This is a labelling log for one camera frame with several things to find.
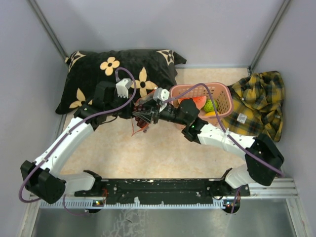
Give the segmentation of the dark red grape bunch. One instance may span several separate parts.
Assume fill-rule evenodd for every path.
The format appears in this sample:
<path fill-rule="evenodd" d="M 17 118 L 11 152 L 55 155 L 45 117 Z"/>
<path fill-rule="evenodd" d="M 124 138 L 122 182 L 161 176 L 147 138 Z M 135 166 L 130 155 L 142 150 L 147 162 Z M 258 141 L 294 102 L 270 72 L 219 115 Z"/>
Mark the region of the dark red grape bunch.
<path fill-rule="evenodd" d="M 134 107 L 133 113 L 135 113 L 135 112 L 140 112 L 140 111 L 144 111 L 145 109 L 146 109 L 146 108 L 143 107 L 143 105 L 137 105 L 137 106 Z M 145 127 L 149 124 L 144 118 L 138 117 L 138 116 L 136 116 L 136 115 L 133 115 L 133 116 L 134 116 L 134 118 L 135 118 L 135 120 L 136 120 L 136 125 L 137 125 L 139 128 L 143 129 L 143 128 L 145 128 Z"/>

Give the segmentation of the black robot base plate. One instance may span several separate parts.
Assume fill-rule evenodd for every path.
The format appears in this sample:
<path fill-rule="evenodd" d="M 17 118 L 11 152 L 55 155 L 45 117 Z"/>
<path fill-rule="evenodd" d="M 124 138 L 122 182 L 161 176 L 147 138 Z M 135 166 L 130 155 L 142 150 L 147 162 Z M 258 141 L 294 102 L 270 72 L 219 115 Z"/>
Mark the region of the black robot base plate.
<path fill-rule="evenodd" d="M 76 197 L 104 197 L 107 204 L 212 204 L 233 197 L 237 189 L 222 179 L 102 179 Z"/>

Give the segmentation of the clear zip top bag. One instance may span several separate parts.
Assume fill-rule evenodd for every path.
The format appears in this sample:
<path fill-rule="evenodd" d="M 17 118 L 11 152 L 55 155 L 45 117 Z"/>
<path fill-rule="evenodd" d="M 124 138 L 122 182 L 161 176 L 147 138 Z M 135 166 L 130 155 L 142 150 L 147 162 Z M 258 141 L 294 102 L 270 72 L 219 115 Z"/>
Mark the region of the clear zip top bag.
<path fill-rule="evenodd" d="M 136 120 L 135 120 L 134 116 L 132 116 L 132 119 L 131 119 L 132 136 L 134 136 L 136 133 L 139 133 L 139 132 L 146 133 L 149 129 L 149 125 L 151 123 L 150 113 L 152 111 L 152 108 L 154 108 L 157 105 L 156 101 L 153 100 L 154 91 L 155 91 L 155 89 L 152 92 L 150 92 L 149 94 L 145 95 L 144 97 L 141 97 L 140 99 L 138 99 L 134 103 L 134 107 L 137 105 L 143 105 L 143 107 L 145 107 L 146 109 L 144 111 L 135 112 L 135 113 L 133 113 L 133 115 L 144 118 L 149 124 L 145 128 L 141 129 L 136 125 Z"/>

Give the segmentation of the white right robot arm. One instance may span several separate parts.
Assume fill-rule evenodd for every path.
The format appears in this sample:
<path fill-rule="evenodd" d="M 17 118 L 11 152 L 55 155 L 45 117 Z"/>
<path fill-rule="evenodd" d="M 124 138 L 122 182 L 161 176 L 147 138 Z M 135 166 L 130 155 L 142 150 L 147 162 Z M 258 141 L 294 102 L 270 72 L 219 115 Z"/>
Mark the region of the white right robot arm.
<path fill-rule="evenodd" d="M 133 111 L 133 116 L 147 123 L 156 124 L 159 120 L 164 120 L 183 125 L 182 134 L 188 141 L 215 146 L 244 158 L 244 165 L 228 169 L 222 176 L 222 196 L 230 196 L 239 187 L 252 183 L 268 187 L 281 174 L 284 157 L 269 136 L 239 135 L 218 128 L 198 115 L 199 109 L 193 99 L 183 100 L 178 107 L 168 103 L 164 109 L 159 105 L 145 103 Z"/>

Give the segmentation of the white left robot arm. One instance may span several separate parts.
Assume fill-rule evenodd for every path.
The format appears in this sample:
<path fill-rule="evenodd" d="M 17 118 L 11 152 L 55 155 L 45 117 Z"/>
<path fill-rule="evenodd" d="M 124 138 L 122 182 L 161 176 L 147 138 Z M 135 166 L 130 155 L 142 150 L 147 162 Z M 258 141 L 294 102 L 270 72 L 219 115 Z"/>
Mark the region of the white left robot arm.
<path fill-rule="evenodd" d="M 92 196 L 99 195 L 103 184 L 98 175 L 91 171 L 62 175 L 61 170 L 77 147 L 108 116 L 131 117 L 131 104 L 136 94 L 136 81 L 121 79 L 116 83 L 101 82 L 96 86 L 92 103 L 85 103 L 77 109 L 67 128 L 42 155 L 33 162 L 25 161 L 20 167 L 23 183 L 19 190 L 27 190 L 49 204 L 55 203 L 63 195 L 87 191 Z"/>

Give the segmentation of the watermelon slice toy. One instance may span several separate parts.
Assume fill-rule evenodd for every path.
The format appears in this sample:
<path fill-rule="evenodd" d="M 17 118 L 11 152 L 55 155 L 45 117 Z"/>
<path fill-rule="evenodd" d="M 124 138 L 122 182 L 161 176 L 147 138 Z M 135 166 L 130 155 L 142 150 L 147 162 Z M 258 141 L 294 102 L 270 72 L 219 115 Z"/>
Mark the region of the watermelon slice toy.
<path fill-rule="evenodd" d="M 193 101 L 194 101 L 196 107 L 197 107 L 199 110 L 201 110 L 201 109 L 204 107 L 204 105 L 205 105 L 205 103 L 206 103 L 206 101 L 207 101 L 207 97 L 206 97 L 206 96 L 183 97 L 183 98 L 179 98 L 179 99 L 178 99 L 178 104 L 180 104 L 180 103 L 181 103 L 183 100 L 185 100 L 185 99 L 193 99 Z"/>

